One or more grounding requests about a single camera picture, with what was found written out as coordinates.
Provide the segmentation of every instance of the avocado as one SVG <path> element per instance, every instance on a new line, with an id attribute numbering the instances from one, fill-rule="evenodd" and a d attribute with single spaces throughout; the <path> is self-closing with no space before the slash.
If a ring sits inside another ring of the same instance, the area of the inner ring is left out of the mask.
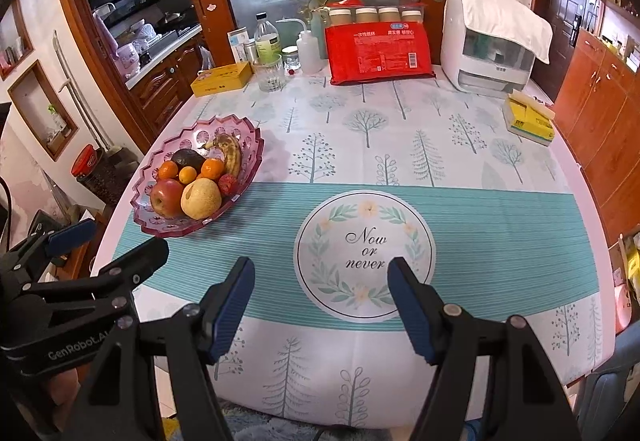
<path id="1" fill-rule="evenodd" d="M 204 163 L 204 157 L 195 150 L 191 150 L 191 148 L 180 148 L 180 150 L 174 152 L 171 161 L 177 164 L 180 169 L 186 166 L 192 166 L 196 169 L 196 172 L 199 173 Z"/>

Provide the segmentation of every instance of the banana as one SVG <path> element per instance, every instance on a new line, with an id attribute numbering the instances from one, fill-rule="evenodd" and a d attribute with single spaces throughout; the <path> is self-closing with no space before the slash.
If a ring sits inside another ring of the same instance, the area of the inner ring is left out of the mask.
<path id="1" fill-rule="evenodd" d="M 204 148 L 219 148 L 225 155 L 225 170 L 227 174 L 238 177 L 242 164 L 242 151 L 238 140 L 228 134 L 218 134 L 215 139 L 207 141 Z"/>

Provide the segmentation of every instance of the kitchen cabinet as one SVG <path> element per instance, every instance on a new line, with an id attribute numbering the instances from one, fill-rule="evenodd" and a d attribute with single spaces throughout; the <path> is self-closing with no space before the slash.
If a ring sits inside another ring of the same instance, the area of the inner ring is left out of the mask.
<path id="1" fill-rule="evenodd" d="M 580 30 L 553 108 L 612 246 L 640 222 L 640 78 Z"/>
<path id="2" fill-rule="evenodd" d="M 200 70 L 200 35 L 194 36 L 149 71 L 130 90 L 156 137 L 193 91 Z"/>

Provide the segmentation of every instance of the yellow tissue box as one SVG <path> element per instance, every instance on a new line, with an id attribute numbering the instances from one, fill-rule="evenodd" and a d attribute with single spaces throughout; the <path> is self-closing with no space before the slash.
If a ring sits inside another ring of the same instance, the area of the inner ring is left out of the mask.
<path id="1" fill-rule="evenodd" d="M 216 67 L 202 71 L 191 84 L 191 90 L 197 98 L 217 94 L 236 88 L 243 88 L 251 79 L 253 71 L 249 62 L 240 62 L 229 66 Z"/>
<path id="2" fill-rule="evenodd" d="M 556 131 L 549 120 L 530 106 L 507 99 L 505 102 L 505 120 L 509 126 L 552 141 Z"/>

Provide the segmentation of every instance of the circular print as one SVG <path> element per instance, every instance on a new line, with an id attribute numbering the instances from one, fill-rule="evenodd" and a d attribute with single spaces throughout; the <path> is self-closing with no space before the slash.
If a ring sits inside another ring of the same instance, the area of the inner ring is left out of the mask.
<path id="1" fill-rule="evenodd" d="M 349 322 L 398 316 L 386 285 L 394 257 L 404 257 L 420 282 L 433 277 L 436 246 L 422 216 L 384 192 L 345 192 L 316 207 L 298 230 L 293 264 L 309 299 Z"/>

